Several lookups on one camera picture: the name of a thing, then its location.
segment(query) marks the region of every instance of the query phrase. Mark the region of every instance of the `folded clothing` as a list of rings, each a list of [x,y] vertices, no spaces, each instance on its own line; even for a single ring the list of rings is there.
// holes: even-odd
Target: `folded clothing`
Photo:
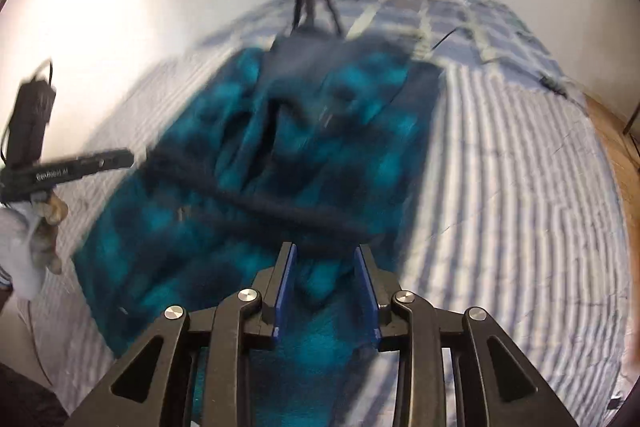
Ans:
[[[308,27],[229,60],[74,256],[108,346],[122,354],[169,305],[203,309],[249,286],[279,241],[308,245],[278,350],[252,356],[253,399],[260,425],[327,425],[367,336],[353,248],[373,241],[394,269],[442,87],[439,68],[382,38]]]

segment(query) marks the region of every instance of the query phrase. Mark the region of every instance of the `blue plaid blanket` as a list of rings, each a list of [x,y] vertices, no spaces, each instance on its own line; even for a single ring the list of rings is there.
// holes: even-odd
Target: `blue plaid blanket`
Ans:
[[[366,338],[351,254],[372,242],[395,268],[441,72],[382,38],[314,28],[231,58],[76,253],[108,346],[122,354],[169,305],[217,305],[294,241],[292,316],[280,349],[257,357],[256,380],[270,384],[254,400],[260,425],[326,425]]]

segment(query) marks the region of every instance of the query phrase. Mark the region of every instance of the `garment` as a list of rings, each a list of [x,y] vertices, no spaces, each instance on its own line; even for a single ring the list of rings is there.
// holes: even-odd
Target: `garment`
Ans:
[[[441,74],[383,38],[344,42],[304,26],[229,60],[75,254],[115,354],[167,306],[195,311],[249,286],[294,241],[287,330],[277,351],[252,355],[253,399],[260,425],[326,425],[367,338],[353,248],[369,241],[378,265],[394,268]]]

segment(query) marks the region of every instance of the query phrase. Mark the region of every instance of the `plaid fabric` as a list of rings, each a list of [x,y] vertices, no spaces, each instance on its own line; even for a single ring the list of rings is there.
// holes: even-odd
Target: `plaid fabric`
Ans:
[[[440,74],[383,39],[309,28],[229,60],[74,257],[116,356],[167,306],[215,306],[249,286],[292,240],[288,330],[277,353],[255,357],[256,380],[269,385],[254,399],[260,425],[325,425],[364,340],[353,248],[372,241],[380,266],[394,268]]]

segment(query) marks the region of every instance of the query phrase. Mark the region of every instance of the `triangular cutout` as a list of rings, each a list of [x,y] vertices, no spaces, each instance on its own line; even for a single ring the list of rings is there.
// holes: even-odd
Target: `triangular cutout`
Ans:
[[[486,341],[494,365],[498,392],[504,402],[519,400],[536,392],[533,383],[497,337]]]
[[[111,392],[116,396],[143,403],[149,395],[162,343],[162,337],[153,337],[114,382]]]

